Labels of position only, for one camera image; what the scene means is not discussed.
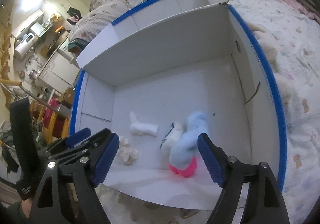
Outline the green sleeve forearm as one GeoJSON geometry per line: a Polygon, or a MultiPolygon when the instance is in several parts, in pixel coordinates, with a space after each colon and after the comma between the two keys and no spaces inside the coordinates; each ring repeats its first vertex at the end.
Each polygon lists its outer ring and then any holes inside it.
{"type": "Polygon", "coordinates": [[[30,224],[29,215],[33,204],[33,198],[15,202],[8,207],[1,204],[1,221],[4,223],[30,224]]]}

